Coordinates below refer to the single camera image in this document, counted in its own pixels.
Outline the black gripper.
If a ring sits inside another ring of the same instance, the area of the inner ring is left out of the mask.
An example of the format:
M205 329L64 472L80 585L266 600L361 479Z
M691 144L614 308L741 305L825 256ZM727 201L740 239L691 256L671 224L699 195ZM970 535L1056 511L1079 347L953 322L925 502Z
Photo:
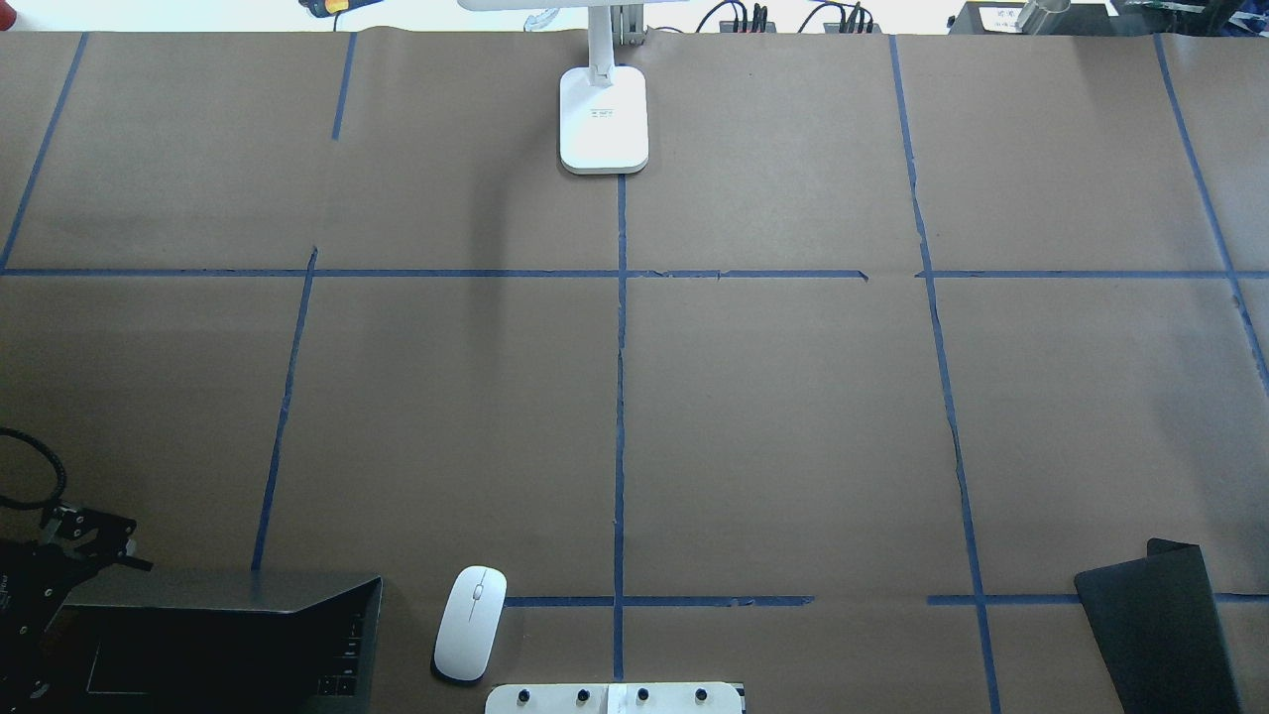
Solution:
M24 713L49 690L42 638L72 588L109 566L148 572L135 555L133 519L74 505L41 511L41 536L4 539L1 557L1 699L4 713Z

